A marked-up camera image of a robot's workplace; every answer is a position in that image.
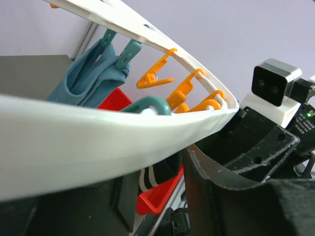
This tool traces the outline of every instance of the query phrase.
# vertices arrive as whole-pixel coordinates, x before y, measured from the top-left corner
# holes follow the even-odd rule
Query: red container
[[[98,108],[110,111],[120,111],[122,108],[125,108],[130,104],[131,101],[129,98],[117,88]],[[154,215],[159,214],[163,210],[183,173],[184,170],[183,167],[181,167],[178,176],[140,194],[137,200],[137,212],[140,215],[145,215],[147,213],[152,213]]]
[[[176,177],[165,183],[159,184],[149,191],[141,193],[137,201],[137,212],[140,215],[145,215],[147,213],[152,213],[154,215],[160,214],[183,173],[184,169],[181,166],[179,174]]]
[[[125,108],[131,103],[132,102],[129,98],[119,88],[117,88],[98,108],[110,111],[120,111],[122,108]]]

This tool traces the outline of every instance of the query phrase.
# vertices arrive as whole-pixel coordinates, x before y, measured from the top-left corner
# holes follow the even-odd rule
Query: metal pole
[[[85,28],[83,35],[80,38],[80,41],[78,43],[78,45],[76,46],[71,60],[76,60],[77,57],[81,56],[84,52],[84,50],[86,49],[89,41],[91,40],[95,30],[97,28],[97,24],[90,21],[87,25],[87,27]]]
[[[175,210],[178,207],[181,207],[181,205],[184,205],[184,203],[179,204],[178,202],[176,202],[176,200],[181,197],[181,194],[183,193],[184,190],[185,190],[185,182],[184,182],[184,175],[183,175],[181,177],[181,179],[178,181],[178,184],[176,185],[172,195],[170,196],[170,198],[169,198],[168,202],[166,203],[165,207],[163,208],[162,212],[160,213],[157,220],[152,225],[151,230],[148,233],[148,236],[154,236],[163,216],[165,215],[166,210],[169,207],[172,207]]]

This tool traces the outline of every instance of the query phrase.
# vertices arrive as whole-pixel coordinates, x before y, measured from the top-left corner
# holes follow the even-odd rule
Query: white drying rack
[[[221,130],[239,105],[208,69],[120,0],[47,0],[173,56],[227,109],[145,116],[0,95],[0,200],[88,185],[157,163]]]

